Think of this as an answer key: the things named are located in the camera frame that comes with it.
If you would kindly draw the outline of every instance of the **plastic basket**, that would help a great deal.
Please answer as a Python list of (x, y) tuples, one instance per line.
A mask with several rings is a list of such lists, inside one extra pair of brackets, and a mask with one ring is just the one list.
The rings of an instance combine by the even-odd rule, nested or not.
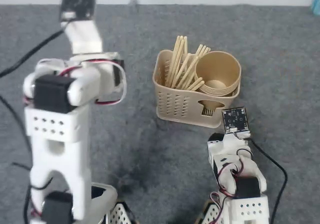
[[(217, 128), (221, 124), (221, 111), (228, 108), (235, 97), (240, 92), (240, 83), (230, 96), (212, 96), (197, 91), (177, 90), (166, 86), (165, 79), (169, 70), (169, 64), (173, 52), (162, 50), (157, 57), (157, 61), (152, 76), (155, 85), (155, 95), (157, 102), (157, 116), (163, 120), (180, 123), (199, 125), (209, 128)], [(218, 103), (219, 107), (208, 111), (204, 107), (203, 101), (211, 101), (213, 105)]]

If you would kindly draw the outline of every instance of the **circuit board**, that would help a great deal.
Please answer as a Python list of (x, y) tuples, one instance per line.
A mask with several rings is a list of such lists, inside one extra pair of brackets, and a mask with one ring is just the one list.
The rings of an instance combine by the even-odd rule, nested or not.
[(92, 20), (95, 7), (96, 0), (62, 0), (60, 21)]
[(222, 117), (226, 134), (249, 130), (247, 114), (244, 107), (222, 110)]

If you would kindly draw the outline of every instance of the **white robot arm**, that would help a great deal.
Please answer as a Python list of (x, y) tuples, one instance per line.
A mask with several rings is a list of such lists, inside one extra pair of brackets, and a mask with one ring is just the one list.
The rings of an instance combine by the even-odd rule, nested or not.
[[(33, 157), (31, 200), (37, 213), (32, 224), (98, 224), (121, 218), (133, 222), (125, 203), (117, 204), (114, 187), (91, 181), (89, 104), (119, 103), (127, 90), (119, 54), (102, 53), (94, 7), (95, 0), (62, 0), (61, 25), (73, 57), (43, 59), (24, 80), (25, 124)], [(120, 99), (101, 101), (121, 90)], [(52, 191), (49, 183), (56, 172), (65, 178), (68, 192)]]
[(267, 182), (245, 140), (250, 138), (245, 111), (224, 110), (225, 134), (215, 133), (207, 142), (219, 191), (211, 193), (212, 202), (202, 224), (269, 223), (268, 197), (264, 194)]

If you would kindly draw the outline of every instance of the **black cable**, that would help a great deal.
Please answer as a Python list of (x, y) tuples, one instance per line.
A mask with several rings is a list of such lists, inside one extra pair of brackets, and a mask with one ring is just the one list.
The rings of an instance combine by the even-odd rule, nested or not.
[(27, 146), (26, 148), (27, 148), (28, 152), (30, 153), (30, 155), (32, 155), (31, 144), (30, 144), (29, 138), (27, 137), (27, 134), (25, 132), (26, 131), (25, 127), (24, 127), (23, 122), (21, 121), (19, 115), (16, 113), (16, 111), (13, 109), (13, 107), (8, 103), (8, 101), (2, 95), (0, 95), (0, 101), (3, 103), (3, 105), (9, 110), (9, 112), (13, 116), (15, 122), (17, 123), (17, 125), (20, 129), (22, 136), (24, 137), (24, 142)]
[(246, 151), (246, 152), (250, 153), (251, 160), (253, 159), (254, 155), (252, 154), (252, 152), (251, 152), (251, 151), (249, 151), (249, 150), (247, 150), (247, 149), (244, 149), (244, 148), (240, 148), (240, 149), (238, 149), (238, 150), (237, 150), (237, 152), (236, 152), (236, 155), (239, 155), (239, 151), (240, 151), (240, 150), (244, 150), (244, 151)]
[(48, 44), (50, 41), (56, 39), (57, 37), (59, 37), (61, 34), (64, 33), (65, 28), (67, 27), (69, 23), (66, 24), (66, 26), (55, 32), (54, 34), (50, 35), (48, 38), (46, 38), (45, 40), (43, 40), (40, 44), (38, 44), (37, 46), (35, 46), (32, 50), (30, 50), (29, 52), (27, 52), (21, 59), (19, 59), (14, 65), (6, 68), (5, 70), (3, 70), (0, 73), (0, 78), (12, 73), (13, 71), (15, 71), (17, 68), (19, 68), (25, 61), (27, 61), (32, 55), (34, 55), (36, 52), (38, 52), (43, 46), (45, 46), (46, 44)]
[(28, 167), (27, 165), (21, 164), (21, 163), (18, 163), (18, 162), (12, 162), (11, 165), (20, 167), (20, 168), (22, 168), (22, 169), (24, 169), (24, 170), (27, 170), (27, 171), (30, 171), (30, 170), (31, 170), (31, 168)]
[(31, 198), (31, 185), (29, 184), (28, 185), (28, 188), (27, 188), (27, 191), (26, 191), (26, 194), (25, 194), (25, 203), (23, 205), (23, 221), (25, 222), (24, 224), (28, 224), (29, 223), (29, 220), (28, 220), (28, 207), (29, 207), (29, 202), (30, 202), (30, 198)]
[(35, 190), (44, 190), (44, 189), (46, 189), (50, 184), (51, 184), (51, 182), (52, 182), (52, 180), (53, 180), (54, 178), (53, 177), (51, 177), (51, 179), (44, 185), (44, 186), (42, 186), (42, 187), (36, 187), (36, 186), (31, 186), (31, 188), (32, 189), (35, 189)]
[(272, 157), (270, 157), (267, 153), (265, 153), (264, 150), (262, 150), (256, 143), (255, 141), (252, 139), (252, 138), (246, 138), (244, 140), (249, 140), (251, 141), (251, 143), (257, 148), (258, 151), (260, 151), (266, 158), (268, 158), (273, 164), (275, 164), (284, 174), (285, 178), (284, 178), (284, 181), (283, 181), (283, 184), (282, 184), (282, 187), (279, 191), (279, 194), (277, 196), (277, 199), (276, 199), (276, 203), (274, 205), (274, 210), (272, 212), (272, 215), (271, 215), (271, 218), (270, 218), (270, 224), (274, 224), (273, 222), (275, 221), (275, 214), (276, 214), (276, 211), (277, 211), (277, 208), (278, 208), (278, 205), (280, 203), (280, 199), (281, 199), (281, 196), (282, 196), (282, 193), (286, 187), (286, 183), (288, 182), (288, 174), (286, 172), (286, 170), (279, 164), (277, 163), (274, 159), (272, 159)]

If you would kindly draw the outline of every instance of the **paper cup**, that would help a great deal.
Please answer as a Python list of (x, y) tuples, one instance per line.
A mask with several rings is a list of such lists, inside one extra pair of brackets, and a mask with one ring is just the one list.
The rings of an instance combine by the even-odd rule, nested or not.
[(199, 59), (195, 67), (195, 78), (202, 77), (204, 93), (225, 96), (236, 89), (241, 79), (241, 66), (231, 54), (212, 51)]

